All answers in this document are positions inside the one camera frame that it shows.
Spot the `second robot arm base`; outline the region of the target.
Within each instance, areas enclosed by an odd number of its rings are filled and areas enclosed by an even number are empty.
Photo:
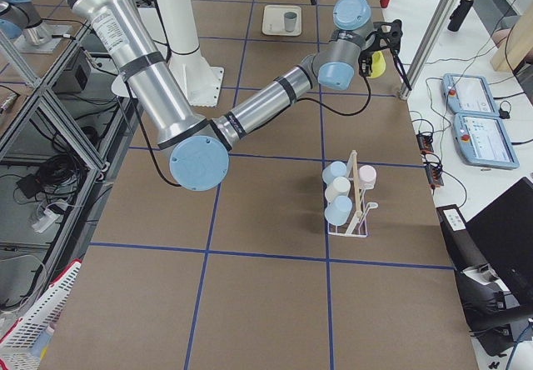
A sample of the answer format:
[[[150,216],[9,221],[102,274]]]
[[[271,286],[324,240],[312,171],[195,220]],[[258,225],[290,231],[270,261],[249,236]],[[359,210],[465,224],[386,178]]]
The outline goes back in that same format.
[[[32,0],[1,0],[1,30],[21,53],[51,54],[71,27],[49,24]]]

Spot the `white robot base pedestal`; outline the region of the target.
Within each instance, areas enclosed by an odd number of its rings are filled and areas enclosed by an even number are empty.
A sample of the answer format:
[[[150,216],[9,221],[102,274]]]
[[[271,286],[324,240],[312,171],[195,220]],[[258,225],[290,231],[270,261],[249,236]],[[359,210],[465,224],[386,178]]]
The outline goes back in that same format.
[[[224,69],[203,57],[191,0],[157,0],[171,51],[169,68],[192,106],[215,107]]]

